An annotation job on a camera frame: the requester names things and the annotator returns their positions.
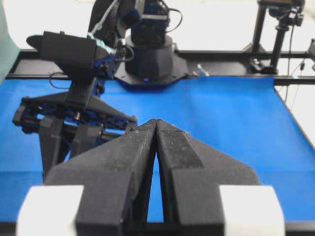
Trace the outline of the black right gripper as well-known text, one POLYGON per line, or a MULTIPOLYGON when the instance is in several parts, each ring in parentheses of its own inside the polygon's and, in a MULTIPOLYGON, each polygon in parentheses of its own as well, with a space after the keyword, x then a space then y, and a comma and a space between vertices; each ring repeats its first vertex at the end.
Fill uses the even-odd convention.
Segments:
POLYGON ((12 120, 24 133, 39 132, 46 185, 84 186, 75 220, 80 236, 121 236, 126 224, 144 223, 148 215, 157 121, 129 131, 137 118, 101 100, 104 84, 72 81, 66 92, 24 97, 12 120), (69 124, 62 131, 63 122, 69 124), (129 132, 116 138, 107 129, 129 132), (62 133, 75 136, 71 159, 58 164, 62 133))

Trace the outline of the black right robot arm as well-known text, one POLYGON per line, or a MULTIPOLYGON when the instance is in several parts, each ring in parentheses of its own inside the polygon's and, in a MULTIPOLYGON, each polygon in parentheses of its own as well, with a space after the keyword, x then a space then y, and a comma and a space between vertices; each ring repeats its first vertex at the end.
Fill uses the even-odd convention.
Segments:
POLYGON ((178 70, 160 0, 98 0, 86 37, 45 31, 27 43, 72 81, 67 92, 25 97, 13 123, 38 133, 44 190, 81 190, 78 236, 225 236, 222 192, 254 187, 253 169, 161 120, 137 125, 100 99, 121 63, 139 79, 178 70))

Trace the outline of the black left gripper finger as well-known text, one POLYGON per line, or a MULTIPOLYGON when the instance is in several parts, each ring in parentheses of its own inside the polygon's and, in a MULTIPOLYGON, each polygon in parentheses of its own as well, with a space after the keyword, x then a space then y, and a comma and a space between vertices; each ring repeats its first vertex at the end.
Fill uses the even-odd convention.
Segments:
POLYGON ((259 185, 248 165, 157 121, 163 215, 180 236, 222 236, 224 216, 219 186, 259 185))

